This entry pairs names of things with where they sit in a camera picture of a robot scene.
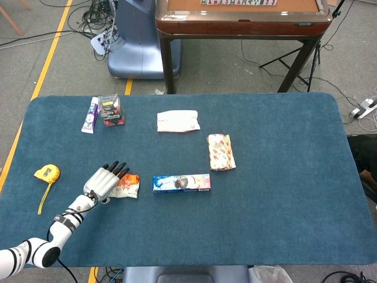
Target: robotic arm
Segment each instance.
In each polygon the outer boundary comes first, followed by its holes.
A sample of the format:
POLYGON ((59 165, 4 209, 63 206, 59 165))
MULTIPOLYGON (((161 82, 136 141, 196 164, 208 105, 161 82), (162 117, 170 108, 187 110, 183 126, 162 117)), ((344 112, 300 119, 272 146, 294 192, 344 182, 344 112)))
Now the robotic arm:
POLYGON ((25 264, 48 268, 53 265, 65 243, 80 226, 88 213, 106 199, 114 186, 130 170, 125 168, 126 163, 118 161, 111 166, 105 164, 99 168, 84 185, 84 194, 65 210, 62 215, 57 215, 47 233, 47 241, 31 238, 20 245, 0 251, 0 280, 17 274, 25 264))

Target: small box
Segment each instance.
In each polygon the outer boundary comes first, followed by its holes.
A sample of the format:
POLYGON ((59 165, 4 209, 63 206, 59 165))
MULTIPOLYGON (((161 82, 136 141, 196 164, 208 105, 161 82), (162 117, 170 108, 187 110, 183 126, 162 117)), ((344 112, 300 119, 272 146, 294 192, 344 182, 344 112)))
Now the small box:
POLYGON ((124 109, 118 94, 98 96, 98 114, 107 127, 125 124, 124 109))
POLYGON ((211 189, 209 174, 154 176, 153 192, 205 192, 211 189))

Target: table leg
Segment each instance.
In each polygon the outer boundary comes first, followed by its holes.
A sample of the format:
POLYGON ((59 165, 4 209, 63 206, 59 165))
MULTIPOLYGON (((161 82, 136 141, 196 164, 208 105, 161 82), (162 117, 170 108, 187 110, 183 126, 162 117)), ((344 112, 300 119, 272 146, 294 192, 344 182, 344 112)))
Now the table leg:
POLYGON ((300 74, 302 67, 305 62, 316 48, 317 43, 319 42, 320 37, 316 37, 312 40, 306 40, 302 46, 300 52, 298 53, 295 61, 293 62, 291 68, 289 69, 287 75, 285 76, 282 85, 280 86, 278 93, 286 93, 289 88, 292 86, 296 77, 300 74))
POLYGON ((161 56, 163 59, 166 94, 174 94, 173 62, 171 59, 170 39, 160 38, 161 56))

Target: yellow measuring tape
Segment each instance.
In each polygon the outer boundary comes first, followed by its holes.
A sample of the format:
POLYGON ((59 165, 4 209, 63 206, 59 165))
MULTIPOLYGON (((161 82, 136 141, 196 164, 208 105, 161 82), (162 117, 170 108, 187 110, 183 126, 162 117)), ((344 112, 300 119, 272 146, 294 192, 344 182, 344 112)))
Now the yellow measuring tape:
POLYGON ((38 171, 34 173, 34 177, 41 179, 48 183, 48 187, 42 197, 41 203, 39 204, 38 214, 42 214, 42 208, 43 204, 45 203, 45 200, 47 198, 47 195, 49 193, 49 190, 53 183, 59 178, 60 176, 60 170, 53 164, 45 165, 38 171))

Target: plastic bag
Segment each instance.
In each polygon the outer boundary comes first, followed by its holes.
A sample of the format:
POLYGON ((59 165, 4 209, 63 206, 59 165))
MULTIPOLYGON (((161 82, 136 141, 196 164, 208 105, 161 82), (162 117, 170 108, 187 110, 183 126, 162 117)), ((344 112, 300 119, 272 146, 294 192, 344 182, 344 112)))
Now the plastic bag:
POLYGON ((293 283, 288 273, 279 265, 257 265, 249 269, 252 283, 293 283))

